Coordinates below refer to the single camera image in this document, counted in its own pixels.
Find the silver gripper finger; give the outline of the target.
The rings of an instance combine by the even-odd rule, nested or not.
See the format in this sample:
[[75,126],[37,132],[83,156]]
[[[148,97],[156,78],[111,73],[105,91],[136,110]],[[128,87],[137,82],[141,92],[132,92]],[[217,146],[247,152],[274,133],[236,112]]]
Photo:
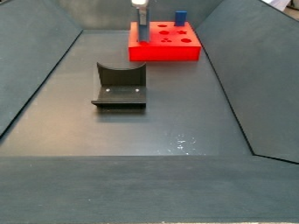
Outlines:
[[135,7],[147,7],[148,5],[148,0],[131,0],[131,4]]

